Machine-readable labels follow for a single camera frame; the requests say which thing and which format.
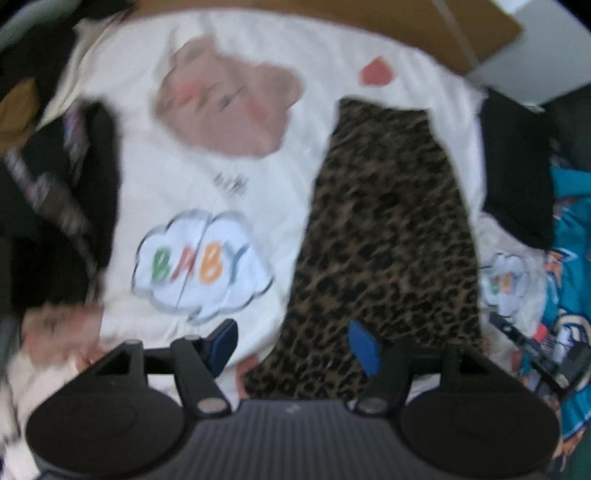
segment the leopard print pants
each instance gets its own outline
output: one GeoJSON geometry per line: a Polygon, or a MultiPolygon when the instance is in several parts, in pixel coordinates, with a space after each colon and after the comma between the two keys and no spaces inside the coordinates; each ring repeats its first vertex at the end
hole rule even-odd
{"type": "Polygon", "coordinates": [[[251,397],[356,397],[350,319],[384,338],[478,346],[477,263],[452,168],[427,112],[340,102],[316,180],[280,338],[244,376],[251,397]]]}

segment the black circular pad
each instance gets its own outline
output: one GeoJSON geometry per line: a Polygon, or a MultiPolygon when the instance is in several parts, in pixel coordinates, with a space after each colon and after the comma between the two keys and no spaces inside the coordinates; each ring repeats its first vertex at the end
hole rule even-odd
{"type": "Polygon", "coordinates": [[[427,392],[403,410],[401,430],[426,462],[471,478],[543,470],[560,434],[555,414],[529,392],[427,392]]]}
{"type": "Polygon", "coordinates": [[[57,394],[31,415],[27,442],[42,470],[101,478],[146,468],[183,430],[182,409],[158,391],[57,394]]]}

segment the blue tab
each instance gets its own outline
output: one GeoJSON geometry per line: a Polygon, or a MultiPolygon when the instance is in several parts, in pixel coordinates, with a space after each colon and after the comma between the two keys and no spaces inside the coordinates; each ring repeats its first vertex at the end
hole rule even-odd
{"type": "Polygon", "coordinates": [[[211,352],[205,364],[213,378],[222,373],[238,344],[238,324],[234,320],[226,320],[221,327],[213,332],[213,337],[207,337],[211,342],[211,352]]]}
{"type": "Polygon", "coordinates": [[[357,320],[349,321],[349,347],[365,374],[369,378],[374,377],[382,366],[379,344],[357,320]]]}

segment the brown cardboard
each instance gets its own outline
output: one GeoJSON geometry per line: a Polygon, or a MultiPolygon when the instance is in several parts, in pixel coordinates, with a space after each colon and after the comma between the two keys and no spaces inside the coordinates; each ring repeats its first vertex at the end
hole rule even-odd
{"type": "MultiPolygon", "coordinates": [[[[517,38],[520,25],[490,0],[446,0],[483,61],[517,38]]],[[[467,73],[471,65],[431,0],[136,0],[132,18],[187,8],[241,7],[295,13],[365,28],[418,47],[467,73]]]]}

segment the white wall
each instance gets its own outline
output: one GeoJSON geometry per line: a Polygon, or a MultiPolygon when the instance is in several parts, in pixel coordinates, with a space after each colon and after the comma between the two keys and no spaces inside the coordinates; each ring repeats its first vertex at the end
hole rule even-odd
{"type": "Polygon", "coordinates": [[[511,45],[468,74],[538,105],[591,82],[591,34],[556,0],[495,0],[523,25],[511,45]]]}

